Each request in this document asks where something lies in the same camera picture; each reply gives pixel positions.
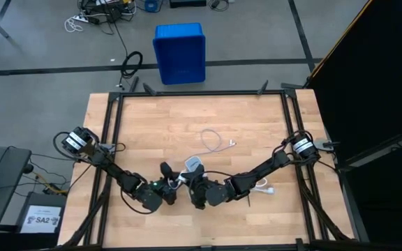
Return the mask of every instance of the black panel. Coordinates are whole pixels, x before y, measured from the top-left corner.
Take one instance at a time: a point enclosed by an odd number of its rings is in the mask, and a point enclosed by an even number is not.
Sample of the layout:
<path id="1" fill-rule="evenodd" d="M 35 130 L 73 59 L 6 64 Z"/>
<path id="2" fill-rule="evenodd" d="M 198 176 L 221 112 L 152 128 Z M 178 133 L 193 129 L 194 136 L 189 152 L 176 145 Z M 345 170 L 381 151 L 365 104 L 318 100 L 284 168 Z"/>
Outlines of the black panel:
<path id="1" fill-rule="evenodd" d="M 402 245 L 402 148 L 348 174 L 368 238 Z"/>
<path id="2" fill-rule="evenodd" d="M 402 0 L 375 0 L 308 88 L 339 160 L 402 133 Z"/>

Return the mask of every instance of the power strip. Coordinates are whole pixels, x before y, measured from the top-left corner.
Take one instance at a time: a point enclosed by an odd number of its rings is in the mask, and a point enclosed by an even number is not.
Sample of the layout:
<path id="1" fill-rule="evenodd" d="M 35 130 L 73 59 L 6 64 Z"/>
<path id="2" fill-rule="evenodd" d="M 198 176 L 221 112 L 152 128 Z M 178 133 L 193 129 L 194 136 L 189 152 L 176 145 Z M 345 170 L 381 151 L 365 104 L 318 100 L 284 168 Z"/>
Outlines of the power strip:
<path id="1" fill-rule="evenodd" d="M 71 18 L 74 19 L 75 21 L 88 22 L 88 18 L 87 17 L 82 17 L 81 15 L 75 15 L 75 16 L 73 16 Z"/>

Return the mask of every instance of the concrete floor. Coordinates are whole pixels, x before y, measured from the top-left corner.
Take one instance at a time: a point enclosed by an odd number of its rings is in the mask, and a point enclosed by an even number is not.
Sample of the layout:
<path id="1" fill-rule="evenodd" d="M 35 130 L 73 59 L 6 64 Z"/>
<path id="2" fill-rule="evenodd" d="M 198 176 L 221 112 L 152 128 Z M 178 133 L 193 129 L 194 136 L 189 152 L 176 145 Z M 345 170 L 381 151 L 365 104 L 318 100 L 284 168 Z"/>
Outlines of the concrete floor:
<path id="1" fill-rule="evenodd" d="M 6 0 L 0 0 L 0 10 Z M 324 57 L 360 11 L 366 0 L 294 0 L 313 58 Z M 11 35 L 0 35 L 0 70 L 119 65 L 125 55 L 117 34 L 103 27 L 81 24 L 81 33 L 67 33 L 64 21 L 77 14 L 76 1 L 11 1 L 1 20 Z M 207 38 L 207 61 L 241 59 L 305 59 L 288 0 L 236 0 L 222 13 L 206 8 L 170 9 L 160 13 L 139 10 L 132 22 L 119 22 L 130 51 L 155 63 L 152 39 L 159 24 L 199 22 Z M 281 82 L 303 84 L 306 63 L 252 66 L 213 66 L 201 84 L 165 86 L 158 70 L 140 70 L 137 76 L 158 91 L 258 89 Z M 0 76 L 0 146 L 17 146 L 35 153 L 57 155 L 52 137 L 82 125 L 90 93 L 118 91 L 117 71 Z M 70 178 L 69 162 L 33 157 L 51 172 Z M 47 175 L 50 182 L 61 178 Z M 20 186 L 26 194 L 33 186 Z M 35 191 L 42 188 L 37 185 Z M 2 224 L 14 224 L 24 197 L 14 195 Z"/>

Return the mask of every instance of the wooden board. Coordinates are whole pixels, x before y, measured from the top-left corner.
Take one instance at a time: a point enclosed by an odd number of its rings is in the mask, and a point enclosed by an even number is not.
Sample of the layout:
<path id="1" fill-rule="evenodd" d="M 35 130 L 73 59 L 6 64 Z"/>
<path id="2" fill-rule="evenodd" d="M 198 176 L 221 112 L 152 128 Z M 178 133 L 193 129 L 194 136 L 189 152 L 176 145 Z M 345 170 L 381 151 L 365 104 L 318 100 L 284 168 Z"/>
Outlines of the wooden board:
<path id="1" fill-rule="evenodd" d="M 313 91 L 297 93 L 305 129 L 314 137 L 324 137 Z M 85 116 L 84 126 L 99 135 L 106 103 L 107 94 L 92 94 Z M 278 95 L 126 98 L 119 142 L 127 149 L 117 154 L 116 163 L 140 173 L 149 181 L 161 176 L 159 164 L 162 161 L 168 162 L 174 170 L 182 170 L 187 157 L 206 151 L 200 140 L 200 131 L 205 128 L 218 132 L 223 138 L 223 146 L 228 145 L 229 139 L 236 141 L 237 145 L 230 149 L 200 156 L 206 170 L 231 174 L 259 165 L 288 135 Z M 218 142 L 215 134 L 210 132 L 204 134 L 204 139 L 210 146 Z M 333 165 L 330 155 L 322 156 L 322 161 Z M 76 167 L 73 179 L 84 168 L 83 165 Z M 315 173 L 324 209 L 345 234 L 352 236 L 335 173 L 320 164 L 315 166 Z M 209 177 L 225 179 L 215 174 L 209 174 Z M 197 210 L 190 203 L 186 188 L 182 187 L 175 205 L 168 206 L 164 202 L 151 215 L 139 215 L 125 206 L 119 187 L 114 183 L 104 246 L 286 244 L 294 243 L 296 238 L 308 242 L 294 167 L 287 166 L 267 178 L 276 194 L 254 192 L 250 207 L 247 199 L 242 199 Z M 70 192 L 59 243 L 70 238 L 87 214 L 93 179 L 94 168 Z M 143 209 L 136 201 L 131 204 L 138 210 Z"/>

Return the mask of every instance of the blue plastic crate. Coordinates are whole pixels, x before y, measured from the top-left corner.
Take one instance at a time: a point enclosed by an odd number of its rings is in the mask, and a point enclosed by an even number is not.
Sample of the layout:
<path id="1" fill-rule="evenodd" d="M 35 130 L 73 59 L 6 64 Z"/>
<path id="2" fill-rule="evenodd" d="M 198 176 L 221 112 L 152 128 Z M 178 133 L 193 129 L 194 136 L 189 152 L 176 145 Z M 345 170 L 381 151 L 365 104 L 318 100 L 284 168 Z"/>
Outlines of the blue plastic crate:
<path id="1" fill-rule="evenodd" d="M 205 81 L 206 38 L 200 23 L 159 25 L 153 46 L 162 83 Z"/>

